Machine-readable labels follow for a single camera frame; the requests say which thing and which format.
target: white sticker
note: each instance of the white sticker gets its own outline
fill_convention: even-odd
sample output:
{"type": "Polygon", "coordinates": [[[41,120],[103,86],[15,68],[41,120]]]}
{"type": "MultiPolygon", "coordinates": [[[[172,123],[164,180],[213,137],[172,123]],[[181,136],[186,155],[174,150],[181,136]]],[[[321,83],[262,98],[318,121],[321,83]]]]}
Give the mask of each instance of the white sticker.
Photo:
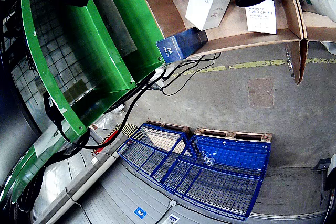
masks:
{"type": "Polygon", "coordinates": [[[169,217],[162,224],[176,224],[179,220],[179,217],[170,214],[169,217]]]}
{"type": "Polygon", "coordinates": [[[53,100],[52,100],[52,98],[51,97],[49,97],[49,107],[52,107],[53,106],[53,100]]]}
{"type": "Polygon", "coordinates": [[[97,159],[96,157],[94,157],[94,158],[91,160],[92,165],[95,165],[97,162],[98,162],[98,159],[97,159]]]}
{"type": "Polygon", "coordinates": [[[245,11],[248,31],[277,33],[274,0],[265,0],[260,4],[245,7],[245,11]]]}
{"type": "Polygon", "coordinates": [[[65,112],[67,112],[68,110],[66,108],[62,108],[59,110],[62,114],[64,114],[65,112]]]}

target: green panel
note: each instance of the green panel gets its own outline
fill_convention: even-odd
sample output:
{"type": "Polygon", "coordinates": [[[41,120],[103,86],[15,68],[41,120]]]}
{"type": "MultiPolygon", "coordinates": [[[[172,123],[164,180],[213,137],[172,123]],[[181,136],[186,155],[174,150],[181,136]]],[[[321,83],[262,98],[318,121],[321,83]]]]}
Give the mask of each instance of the green panel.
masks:
{"type": "MultiPolygon", "coordinates": [[[[78,136],[70,128],[66,132],[66,136],[70,139],[76,139],[78,136]]],[[[13,168],[11,178],[4,188],[4,193],[0,201],[2,201],[12,188],[11,201],[15,202],[23,190],[26,188],[31,179],[51,158],[51,156],[60,150],[65,140],[61,137],[56,144],[46,149],[38,158],[36,157],[34,147],[30,147],[27,153],[17,162],[13,168]]]]}
{"type": "Polygon", "coordinates": [[[156,42],[163,39],[145,0],[114,0],[138,50],[124,58],[136,82],[163,64],[156,42]]]}
{"type": "Polygon", "coordinates": [[[49,94],[73,130],[81,135],[104,111],[133,89],[136,84],[119,55],[98,11],[89,0],[85,7],[57,4],[61,27],[75,57],[84,65],[90,79],[89,93],[80,105],[70,106],[48,69],[38,42],[30,9],[30,0],[22,0],[22,16],[28,46],[37,71],[49,94]]]}
{"type": "Polygon", "coordinates": [[[28,48],[42,82],[46,86],[46,89],[48,90],[52,99],[55,101],[58,109],[63,113],[64,118],[71,125],[73,130],[80,135],[85,132],[85,126],[82,124],[75,112],[70,107],[67,100],[64,98],[48,68],[47,62],[43,56],[36,37],[35,27],[30,10],[30,0],[21,0],[21,9],[28,48]]]}

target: plastic bag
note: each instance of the plastic bag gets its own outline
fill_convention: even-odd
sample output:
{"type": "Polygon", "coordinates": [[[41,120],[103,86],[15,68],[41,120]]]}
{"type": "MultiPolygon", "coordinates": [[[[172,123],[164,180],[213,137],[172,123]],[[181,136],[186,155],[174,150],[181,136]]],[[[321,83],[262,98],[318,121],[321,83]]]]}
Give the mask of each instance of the plastic bag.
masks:
{"type": "Polygon", "coordinates": [[[214,163],[216,161],[216,155],[217,155],[218,151],[219,151],[219,149],[215,150],[212,153],[202,151],[202,155],[204,157],[204,161],[205,161],[207,166],[213,166],[214,165],[214,163]]]}

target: blue sticker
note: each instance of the blue sticker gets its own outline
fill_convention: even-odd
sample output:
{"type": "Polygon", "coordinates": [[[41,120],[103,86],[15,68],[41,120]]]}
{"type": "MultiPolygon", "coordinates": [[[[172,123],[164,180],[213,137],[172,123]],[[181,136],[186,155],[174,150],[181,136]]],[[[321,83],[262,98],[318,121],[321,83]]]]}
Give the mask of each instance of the blue sticker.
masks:
{"type": "Polygon", "coordinates": [[[140,207],[138,207],[136,209],[136,211],[134,211],[134,213],[139,216],[140,219],[143,219],[143,217],[145,217],[145,215],[147,214],[144,210],[142,210],[140,207]]]}

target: green machine housing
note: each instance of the green machine housing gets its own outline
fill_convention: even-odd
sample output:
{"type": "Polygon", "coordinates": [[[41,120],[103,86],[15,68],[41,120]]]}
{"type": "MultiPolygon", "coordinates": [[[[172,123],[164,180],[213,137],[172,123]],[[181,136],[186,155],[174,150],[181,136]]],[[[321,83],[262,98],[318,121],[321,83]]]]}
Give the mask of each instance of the green machine housing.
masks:
{"type": "MultiPolygon", "coordinates": [[[[135,88],[149,73],[164,63],[156,42],[163,39],[145,0],[113,0],[136,50],[121,56],[98,4],[89,0],[85,7],[57,4],[61,32],[68,40],[74,59],[80,62],[85,78],[71,88],[60,88],[46,60],[46,48],[36,22],[37,0],[21,0],[23,27],[36,70],[52,100],[70,125],[66,136],[75,141],[121,97],[135,88]],[[81,90],[71,99],[74,89],[81,90]]],[[[2,189],[1,201],[11,194],[14,203],[48,159],[63,146],[60,140],[37,157],[34,147],[17,162],[2,189]]]]}

